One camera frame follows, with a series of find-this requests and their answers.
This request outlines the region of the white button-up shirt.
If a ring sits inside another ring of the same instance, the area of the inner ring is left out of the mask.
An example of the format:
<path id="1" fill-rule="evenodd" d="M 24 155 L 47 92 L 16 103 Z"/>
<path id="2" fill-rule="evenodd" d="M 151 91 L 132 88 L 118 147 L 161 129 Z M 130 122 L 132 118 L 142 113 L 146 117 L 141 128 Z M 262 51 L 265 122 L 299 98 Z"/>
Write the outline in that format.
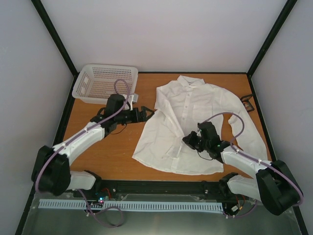
<path id="1" fill-rule="evenodd" d="M 232 134 L 239 135 L 238 146 L 246 153 L 266 160 L 267 148 L 240 99 L 225 88 L 204 80 L 179 76 L 157 87 L 155 114 L 145 123 L 132 158 L 164 172 L 183 175 L 209 175 L 223 172 L 222 163 L 207 153 L 198 155 L 182 138 L 197 131 L 197 124 L 208 118 L 221 134 L 223 112 Z"/>

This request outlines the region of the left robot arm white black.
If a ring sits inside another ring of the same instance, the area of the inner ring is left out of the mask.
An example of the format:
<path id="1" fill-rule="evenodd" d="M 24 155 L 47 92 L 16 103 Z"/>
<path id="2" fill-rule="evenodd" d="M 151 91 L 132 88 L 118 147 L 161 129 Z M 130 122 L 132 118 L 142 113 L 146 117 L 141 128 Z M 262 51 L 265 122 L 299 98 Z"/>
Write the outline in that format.
<path id="1" fill-rule="evenodd" d="M 53 147 L 44 145 L 39 149 L 31 176 L 36 192 L 59 196 L 80 189 L 91 197 L 98 196 L 102 191 L 101 177 L 89 170 L 72 171 L 73 162 L 118 125 L 146 122 L 153 115 L 154 111 L 145 106 L 134 108 L 127 96 L 112 94 L 82 130 Z"/>

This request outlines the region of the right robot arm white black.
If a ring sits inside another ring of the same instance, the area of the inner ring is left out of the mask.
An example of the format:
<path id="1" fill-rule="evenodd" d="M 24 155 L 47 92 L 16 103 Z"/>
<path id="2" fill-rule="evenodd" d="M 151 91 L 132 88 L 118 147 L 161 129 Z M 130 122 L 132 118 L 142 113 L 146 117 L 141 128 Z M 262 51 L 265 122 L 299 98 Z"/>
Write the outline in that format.
<path id="1" fill-rule="evenodd" d="M 228 190 L 261 202 L 274 215 L 280 215 L 303 202 L 303 192 L 285 162 L 257 159 L 228 141 L 223 141 L 211 122 L 198 124 L 198 132 L 183 137 L 183 142 L 212 160 L 231 165 L 248 175 L 228 174 L 223 179 Z"/>

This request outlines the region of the black open brooch box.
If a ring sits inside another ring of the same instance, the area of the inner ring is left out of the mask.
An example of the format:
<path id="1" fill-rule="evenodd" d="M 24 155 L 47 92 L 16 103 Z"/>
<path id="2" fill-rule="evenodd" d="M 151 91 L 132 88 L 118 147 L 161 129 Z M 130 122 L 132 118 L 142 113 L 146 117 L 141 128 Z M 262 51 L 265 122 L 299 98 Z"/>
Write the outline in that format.
<path id="1" fill-rule="evenodd" d="M 240 98 L 240 101 L 244 105 L 246 111 L 253 112 L 255 110 L 254 106 L 251 104 L 250 99 L 253 97 L 253 94 L 244 95 Z"/>

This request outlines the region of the white perforated plastic basket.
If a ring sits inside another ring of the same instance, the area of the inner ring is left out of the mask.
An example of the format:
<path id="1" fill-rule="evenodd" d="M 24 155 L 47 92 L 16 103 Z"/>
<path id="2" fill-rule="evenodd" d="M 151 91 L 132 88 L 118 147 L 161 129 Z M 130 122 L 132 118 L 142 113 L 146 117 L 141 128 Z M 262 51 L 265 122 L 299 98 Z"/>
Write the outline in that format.
<path id="1" fill-rule="evenodd" d="M 137 79 L 135 67 L 87 64 L 77 77 L 72 96 L 85 103 L 105 105 L 111 94 L 134 94 Z"/>

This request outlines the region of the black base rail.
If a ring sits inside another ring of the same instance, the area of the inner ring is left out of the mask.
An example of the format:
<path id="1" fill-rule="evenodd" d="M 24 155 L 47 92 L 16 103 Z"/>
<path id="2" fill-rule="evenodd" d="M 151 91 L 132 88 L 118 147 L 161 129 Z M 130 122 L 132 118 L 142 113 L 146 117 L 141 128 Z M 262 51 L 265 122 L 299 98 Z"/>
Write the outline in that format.
<path id="1" fill-rule="evenodd" d="M 173 182 L 173 181 L 121 181 L 102 180 L 90 190 L 82 190 L 89 199 L 108 196 L 119 199 L 128 194 L 142 195 L 191 195 L 205 200 L 234 200 L 235 195 L 226 191 L 218 182 Z"/>

